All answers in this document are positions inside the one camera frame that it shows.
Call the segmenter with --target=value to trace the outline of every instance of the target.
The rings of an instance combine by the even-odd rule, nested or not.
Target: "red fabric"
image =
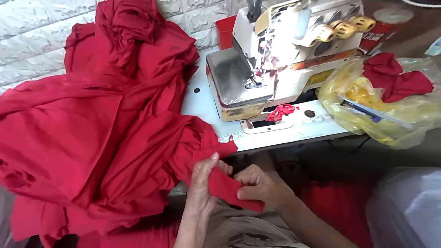
[[[161,213],[194,163],[218,151],[212,127],[180,115],[199,57],[154,0],[108,0],[97,24],[75,24],[66,75],[28,81],[0,96],[0,183],[17,197],[17,240],[40,234],[46,247],[68,233],[100,234]],[[244,208],[237,182],[212,173],[213,195]]]
[[[276,107],[274,111],[268,114],[265,121],[280,121],[284,114],[294,113],[294,110],[300,109],[299,107],[294,107],[291,104],[282,104]]]
[[[131,228],[120,228],[101,236],[91,232],[80,237],[77,248],[172,248],[176,241],[180,216],[162,213],[141,218]]]
[[[363,76],[374,88],[383,88],[383,102],[394,102],[405,97],[432,92],[432,82],[420,71],[403,73],[393,53],[379,53],[364,63]]]
[[[372,248],[365,217],[366,202],[376,180],[369,183],[310,181],[302,187],[301,200],[320,219],[360,248]]]

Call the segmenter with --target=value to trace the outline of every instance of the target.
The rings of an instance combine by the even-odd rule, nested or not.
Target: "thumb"
[[[237,191],[239,200],[260,200],[260,186],[243,186]]]
[[[217,165],[218,162],[219,162],[219,154],[217,152],[211,155],[210,158],[204,159],[198,167],[199,170],[198,178],[200,180],[208,180],[211,171]]]

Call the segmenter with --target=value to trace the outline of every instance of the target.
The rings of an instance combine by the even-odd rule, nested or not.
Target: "overlock sewing machine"
[[[256,118],[320,87],[375,25],[363,16],[361,0],[247,1],[236,17],[233,47],[206,57],[223,121]]]

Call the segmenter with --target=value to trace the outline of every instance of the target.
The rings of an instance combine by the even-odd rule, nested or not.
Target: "machine label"
[[[309,77],[308,82],[306,83],[305,86],[325,81],[334,72],[334,70],[335,69],[322,71],[312,75],[311,77]]]

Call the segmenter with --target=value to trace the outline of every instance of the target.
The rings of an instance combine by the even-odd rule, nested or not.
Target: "human arm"
[[[243,185],[241,200],[261,200],[280,217],[305,244],[312,248],[356,248],[345,236],[317,217],[295,194],[258,166],[250,165],[234,177]]]
[[[203,247],[208,220],[217,203],[217,197],[210,196],[208,188],[208,178],[215,166],[219,166],[227,175],[231,175],[233,172],[231,166],[219,160],[218,153],[214,153],[210,158],[194,165],[187,201],[174,248]]]

